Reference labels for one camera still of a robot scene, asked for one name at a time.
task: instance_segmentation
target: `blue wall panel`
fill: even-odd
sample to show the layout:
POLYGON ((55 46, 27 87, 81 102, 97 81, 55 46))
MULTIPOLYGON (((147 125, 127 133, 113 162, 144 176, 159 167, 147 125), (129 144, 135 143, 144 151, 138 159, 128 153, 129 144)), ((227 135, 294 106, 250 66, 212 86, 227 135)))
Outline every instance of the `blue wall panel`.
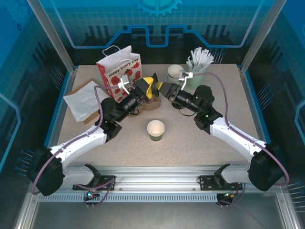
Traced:
POLYGON ((43 145, 66 69, 26 1, 0 0, 0 21, 0 227, 8 229, 29 185, 20 151, 43 145))
POLYGON ((224 62, 241 63, 273 0, 44 0, 42 4, 74 64, 95 64, 102 57, 99 49, 111 44, 131 44, 135 52, 142 51, 143 63, 183 63, 198 46, 218 48, 218 53, 224 48, 224 62))

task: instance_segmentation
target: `black bracket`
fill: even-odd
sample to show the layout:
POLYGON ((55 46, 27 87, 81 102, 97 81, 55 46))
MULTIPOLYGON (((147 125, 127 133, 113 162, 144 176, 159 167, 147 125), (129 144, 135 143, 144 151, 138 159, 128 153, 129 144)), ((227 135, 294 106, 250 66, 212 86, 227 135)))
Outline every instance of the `black bracket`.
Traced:
POLYGON ((222 183, 222 186, 219 185, 215 181, 214 175, 209 176, 199 176, 198 183, 200 184, 201 191, 238 191, 243 190, 242 184, 228 184, 225 181, 222 183))
MULTIPOLYGON (((102 176, 100 174, 100 172, 94 166, 92 166, 90 164, 86 164, 85 166, 88 167, 93 172, 94 177, 89 184, 83 185, 83 186, 91 187, 92 189, 94 189, 94 187, 98 187, 100 185, 106 184, 108 181, 111 181, 112 179, 114 179, 113 183, 109 183, 108 185, 106 185, 102 188, 96 189, 97 191, 107 191, 110 188, 110 186, 112 186, 110 188, 110 191, 114 191, 115 176, 102 176)), ((73 185, 72 189, 74 191, 87 191, 86 189, 78 187, 77 185, 73 185)))

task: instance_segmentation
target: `gift bag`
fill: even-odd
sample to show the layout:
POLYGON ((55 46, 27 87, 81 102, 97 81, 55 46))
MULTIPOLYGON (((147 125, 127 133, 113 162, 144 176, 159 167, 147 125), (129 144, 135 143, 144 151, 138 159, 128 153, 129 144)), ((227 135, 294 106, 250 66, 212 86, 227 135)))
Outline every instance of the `gift bag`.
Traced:
MULTIPOLYGON (((131 46, 128 46, 122 50, 115 45, 110 47, 102 51, 106 57, 96 63, 105 86, 117 86, 117 84, 120 82, 121 76, 124 74, 128 75, 131 84, 142 78, 140 55, 137 53, 132 53, 131 46), (104 51, 110 47, 116 47, 118 51, 107 56, 104 51)), ((120 88, 107 89, 107 92, 117 102, 120 102, 124 97, 127 96, 124 89, 120 88)))

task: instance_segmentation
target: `speckled countertop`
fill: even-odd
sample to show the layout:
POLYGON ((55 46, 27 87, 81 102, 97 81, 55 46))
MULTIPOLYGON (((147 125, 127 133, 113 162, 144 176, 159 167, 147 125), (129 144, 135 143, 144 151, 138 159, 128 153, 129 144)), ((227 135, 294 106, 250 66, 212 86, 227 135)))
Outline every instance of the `speckled countertop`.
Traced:
MULTIPOLYGON (((143 75, 150 76, 157 73, 159 81, 163 81, 166 79, 168 66, 170 65, 143 65, 143 75)), ((228 95, 229 121, 246 133, 257 137, 236 64, 212 64, 207 71, 217 74, 223 80, 228 95)), ((73 88, 89 79, 96 79, 102 84, 97 66, 79 66, 73 88)), ((206 76, 203 83, 210 86, 213 91, 214 108, 224 114, 224 95, 218 81, 212 76, 206 76)), ((198 166, 246 163, 241 154, 222 140, 199 130, 193 117, 181 115, 163 96, 160 108, 143 112, 139 117, 127 117, 120 125, 122 130, 113 140, 90 150, 70 165, 198 166), (154 119, 162 121, 165 125, 163 138, 159 142, 151 141, 146 131, 147 124, 154 119)), ((77 123, 70 109, 67 108, 58 143, 66 142, 88 128, 82 122, 77 123)))

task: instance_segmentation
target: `red heart print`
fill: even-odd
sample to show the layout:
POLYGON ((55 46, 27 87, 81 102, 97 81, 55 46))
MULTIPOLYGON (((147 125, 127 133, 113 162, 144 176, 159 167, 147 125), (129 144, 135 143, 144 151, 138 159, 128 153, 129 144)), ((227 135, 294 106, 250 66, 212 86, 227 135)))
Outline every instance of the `red heart print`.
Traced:
POLYGON ((120 79, 117 76, 112 77, 111 83, 117 85, 120 82, 120 79))
POLYGON ((130 77, 132 75, 132 70, 131 69, 127 72, 127 75, 128 75, 128 77, 130 77))
POLYGON ((138 67, 139 67, 139 65, 140 65, 140 63, 139 63, 139 62, 137 62, 137 63, 135 63, 135 65, 134 65, 132 68, 133 68, 133 69, 138 68, 138 67))
POLYGON ((140 78, 140 76, 141 76, 141 72, 140 72, 140 71, 137 71, 137 72, 135 73, 135 79, 134 79, 134 80, 138 80, 138 79, 140 78))

